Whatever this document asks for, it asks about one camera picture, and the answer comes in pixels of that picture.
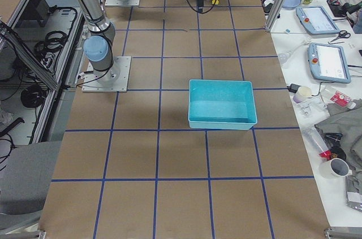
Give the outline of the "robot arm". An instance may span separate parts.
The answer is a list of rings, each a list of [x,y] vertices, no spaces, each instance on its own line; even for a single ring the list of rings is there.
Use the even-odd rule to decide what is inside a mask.
[[[83,45],[84,53],[93,67],[96,81],[103,86],[110,86],[120,74],[112,51],[115,27],[106,17],[98,0],[77,1],[90,31],[90,36]]]

